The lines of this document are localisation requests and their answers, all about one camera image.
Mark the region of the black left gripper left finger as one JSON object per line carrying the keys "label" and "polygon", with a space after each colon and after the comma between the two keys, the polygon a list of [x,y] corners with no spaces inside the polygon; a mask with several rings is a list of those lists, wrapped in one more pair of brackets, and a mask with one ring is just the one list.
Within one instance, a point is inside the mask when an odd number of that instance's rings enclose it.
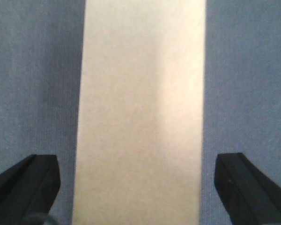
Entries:
{"label": "black left gripper left finger", "polygon": [[30,155],[0,174],[0,225],[55,225],[60,189],[56,155]]}

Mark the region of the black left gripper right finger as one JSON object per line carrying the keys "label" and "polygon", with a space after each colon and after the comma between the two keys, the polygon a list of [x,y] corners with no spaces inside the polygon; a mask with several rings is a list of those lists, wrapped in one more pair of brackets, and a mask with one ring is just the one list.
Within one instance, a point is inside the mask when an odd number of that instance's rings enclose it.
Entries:
{"label": "black left gripper right finger", "polygon": [[214,185],[234,225],[281,225],[281,187],[243,153],[216,158]]}

